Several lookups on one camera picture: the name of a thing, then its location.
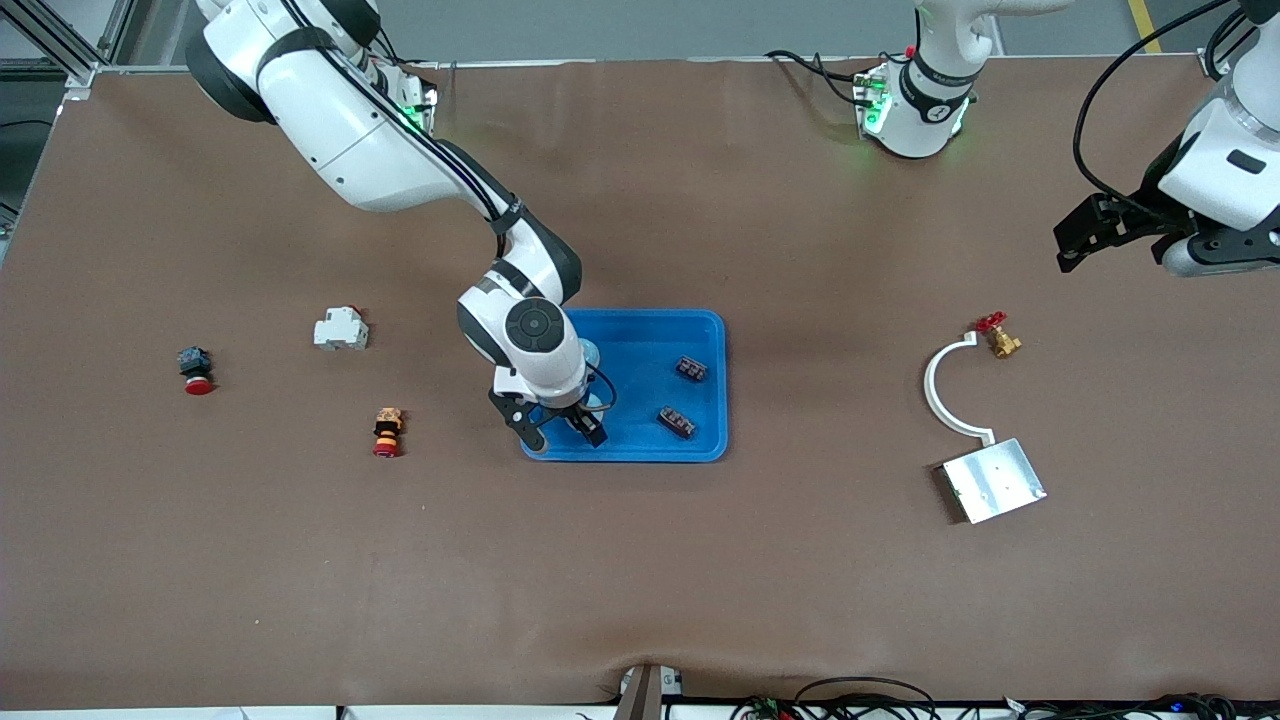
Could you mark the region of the blue plastic tray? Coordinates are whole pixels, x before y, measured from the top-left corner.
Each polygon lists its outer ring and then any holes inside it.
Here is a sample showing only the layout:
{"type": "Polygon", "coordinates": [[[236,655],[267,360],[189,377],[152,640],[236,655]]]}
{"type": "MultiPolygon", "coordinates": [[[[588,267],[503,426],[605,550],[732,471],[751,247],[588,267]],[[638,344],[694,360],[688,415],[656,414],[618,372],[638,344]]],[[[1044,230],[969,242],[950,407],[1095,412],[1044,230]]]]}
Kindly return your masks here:
{"type": "Polygon", "coordinates": [[[577,433],[573,442],[549,442],[549,462],[714,462],[730,443],[728,364],[724,323],[705,309],[571,307],[581,338],[602,354],[600,368],[621,397],[604,415],[607,442],[593,448],[577,433]],[[703,383],[675,370],[682,355],[709,366],[703,383]],[[698,424],[681,439],[657,421],[671,406],[698,424]]]}

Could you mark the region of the white semicircular pipe clamp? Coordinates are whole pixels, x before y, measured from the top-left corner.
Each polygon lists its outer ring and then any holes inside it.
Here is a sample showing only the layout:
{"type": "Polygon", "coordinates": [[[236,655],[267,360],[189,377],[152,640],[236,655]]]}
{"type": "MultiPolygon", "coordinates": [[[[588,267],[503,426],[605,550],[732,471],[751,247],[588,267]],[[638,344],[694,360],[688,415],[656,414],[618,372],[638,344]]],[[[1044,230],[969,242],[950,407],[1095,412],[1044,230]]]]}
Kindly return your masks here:
{"type": "Polygon", "coordinates": [[[950,345],[945,345],[938,348],[925,364],[923,377],[922,377],[922,392],[925,400],[925,405],[933,414],[933,416],[950,430],[977,439],[983,448],[995,446],[997,443],[995,430],[988,427],[977,427],[970,423],[963,421],[957,418],[942,401],[937,386],[937,375],[941,363],[952,352],[960,348],[973,348],[979,343],[979,337],[975,331],[968,331],[963,337],[950,345]]]}

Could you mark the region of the white circuit breaker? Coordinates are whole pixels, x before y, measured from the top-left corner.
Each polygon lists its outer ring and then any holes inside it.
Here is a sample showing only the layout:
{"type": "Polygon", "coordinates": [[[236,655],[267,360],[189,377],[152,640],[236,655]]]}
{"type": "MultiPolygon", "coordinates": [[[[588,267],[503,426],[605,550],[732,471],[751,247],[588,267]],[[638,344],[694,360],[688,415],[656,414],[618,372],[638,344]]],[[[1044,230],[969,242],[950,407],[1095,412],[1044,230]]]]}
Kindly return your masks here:
{"type": "Polygon", "coordinates": [[[328,307],[324,316],[314,324],[312,346],[325,351],[365,350],[369,334],[370,328],[356,306],[328,307]]]}

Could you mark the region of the silver metal box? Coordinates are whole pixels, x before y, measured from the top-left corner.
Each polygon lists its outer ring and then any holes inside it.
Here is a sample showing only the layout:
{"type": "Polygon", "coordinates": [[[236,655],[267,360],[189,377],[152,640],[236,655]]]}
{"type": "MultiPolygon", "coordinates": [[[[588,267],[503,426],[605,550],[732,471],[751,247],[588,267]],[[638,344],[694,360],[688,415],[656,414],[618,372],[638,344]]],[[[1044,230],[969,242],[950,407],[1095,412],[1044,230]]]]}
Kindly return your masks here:
{"type": "Polygon", "coordinates": [[[938,473],[970,524],[988,521],[1047,497],[1016,438],[942,462],[938,473]]]}

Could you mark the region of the red mushroom button blue block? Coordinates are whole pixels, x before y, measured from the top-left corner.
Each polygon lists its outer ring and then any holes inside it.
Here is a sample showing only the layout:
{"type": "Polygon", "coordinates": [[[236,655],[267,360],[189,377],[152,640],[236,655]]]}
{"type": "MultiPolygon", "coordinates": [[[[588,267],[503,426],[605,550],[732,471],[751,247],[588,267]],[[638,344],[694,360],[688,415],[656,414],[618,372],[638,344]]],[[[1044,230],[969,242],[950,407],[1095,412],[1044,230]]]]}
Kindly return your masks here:
{"type": "Polygon", "coordinates": [[[188,395],[204,396],[215,389],[212,382],[212,361],[209,352],[200,346],[183,348],[177,357],[179,374],[186,379],[184,391],[188,395]]]}

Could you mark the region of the metal table edge bracket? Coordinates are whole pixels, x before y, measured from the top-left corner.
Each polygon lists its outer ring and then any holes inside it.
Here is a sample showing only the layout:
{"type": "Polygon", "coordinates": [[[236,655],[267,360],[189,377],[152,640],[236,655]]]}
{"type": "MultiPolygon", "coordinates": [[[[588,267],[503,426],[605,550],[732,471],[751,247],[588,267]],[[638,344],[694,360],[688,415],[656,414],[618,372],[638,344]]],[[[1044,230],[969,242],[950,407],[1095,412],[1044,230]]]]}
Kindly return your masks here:
{"type": "Polygon", "coordinates": [[[675,720],[675,703],[684,698],[684,673],[677,667],[643,664],[626,671],[612,720],[675,720]]]}

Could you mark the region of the aluminium frame strut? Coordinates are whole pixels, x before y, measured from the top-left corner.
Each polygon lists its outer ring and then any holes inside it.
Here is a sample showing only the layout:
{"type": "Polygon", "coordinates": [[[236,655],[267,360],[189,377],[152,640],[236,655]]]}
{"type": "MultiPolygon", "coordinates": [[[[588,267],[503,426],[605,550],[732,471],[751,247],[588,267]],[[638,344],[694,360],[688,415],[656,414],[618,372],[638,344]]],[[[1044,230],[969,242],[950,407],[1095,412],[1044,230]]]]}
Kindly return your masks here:
{"type": "Polygon", "coordinates": [[[0,74],[60,73],[87,87],[119,55],[138,0],[0,0],[0,74]]]}

